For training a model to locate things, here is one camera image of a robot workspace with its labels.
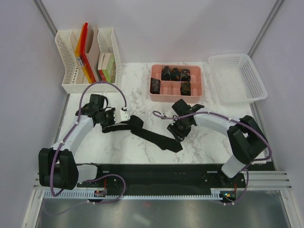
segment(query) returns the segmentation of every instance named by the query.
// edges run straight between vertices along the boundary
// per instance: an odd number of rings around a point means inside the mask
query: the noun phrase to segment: black fabric
[[[123,121],[121,123],[103,128],[103,133],[121,130],[131,130],[132,134],[154,143],[162,150],[169,150],[175,153],[182,150],[181,144],[176,142],[175,139],[143,129],[143,121],[135,115],[131,115],[130,120],[128,121]]]

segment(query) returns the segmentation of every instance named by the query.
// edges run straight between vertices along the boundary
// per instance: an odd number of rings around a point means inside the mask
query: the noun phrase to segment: white plastic basket
[[[68,94],[82,93],[89,85],[88,81],[78,66],[74,50],[80,37],[81,30],[59,30],[55,37],[55,42],[61,55],[66,72],[63,78],[62,86]],[[100,28],[98,30],[98,45],[101,52],[114,53],[116,63],[115,85],[121,88],[122,63],[113,28]],[[88,93],[116,93],[113,86],[107,84],[97,84],[89,88]]]
[[[268,96],[260,75],[248,55],[211,56],[208,63],[222,104],[252,103]]]

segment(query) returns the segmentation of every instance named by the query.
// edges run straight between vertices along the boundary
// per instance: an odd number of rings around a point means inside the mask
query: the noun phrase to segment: table
[[[122,91],[128,102],[130,114],[140,117],[144,121],[144,129],[173,138],[167,130],[170,123],[152,114],[153,110],[172,116],[173,103],[153,102],[149,95],[149,80],[151,67],[155,63],[126,63],[123,64]],[[167,63],[172,65],[197,65],[202,68],[204,95],[199,104],[209,110],[229,117],[243,117],[252,115],[249,104],[222,106],[212,82],[210,68],[207,62],[180,62]],[[119,93],[102,94],[109,99],[109,106],[122,108],[123,99]],[[71,94],[64,120],[61,126],[59,139],[71,125],[78,110],[80,94]],[[83,104],[88,103],[90,94],[86,94]],[[155,144],[146,141],[130,131],[102,133],[100,125],[91,130],[79,146],[76,154],[76,163],[225,163],[232,155],[228,137],[205,127],[192,127],[188,137],[181,143],[183,150],[173,153],[161,150]]]

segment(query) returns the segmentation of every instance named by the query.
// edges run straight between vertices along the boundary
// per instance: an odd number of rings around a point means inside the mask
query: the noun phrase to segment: marble table
[[[153,102],[149,95],[149,80],[151,67],[155,63],[127,63],[123,64],[122,91],[124,92],[130,114],[140,117],[144,121],[144,129],[173,138],[167,130],[170,123],[152,114],[153,110],[172,116],[173,103]],[[243,117],[252,115],[249,104],[222,106],[219,102],[209,66],[206,62],[170,63],[174,65],[197,65],[202,68],[204,81],[204,95],[199,104],[208,109],[229,117]],[[123,99],[120,94],[103,94],[109,99],[109,106],[121,108]],[[80,94],[72,94],[68,101],[59,138],[72,123],[78,109]],[[90,94],[86,94],[83,105],[89,101]],[[76,163],[225,163],[232,151],[226,136],[205,127],[192,127],[188,137],[181,143],[183,150],[173,153],[161,150],[155,144],[146,141],[130,131],[102,133],[100,125],[85,137],[76,154]]]

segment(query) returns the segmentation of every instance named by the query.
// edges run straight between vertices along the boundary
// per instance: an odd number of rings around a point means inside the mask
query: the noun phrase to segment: pink tray
[[[196,103],[200,100],[203,95],[203,83],[201,68],[199,66],[188,66],[188,65],[168,65],[171,70],[178,68],[188,69],[190,71],[190,83],[191,83],[191,96],[182,96],[180,91],[181,83],[177,81],[162,81],[162,69],[167,65],[155,64],[152,66],[151,78],[157,78],[161,81],[161,92],[160,94],[152,94],[150,91],[150,97],[152,101],[158,102],[177,102],[183,99],[186,103]]]

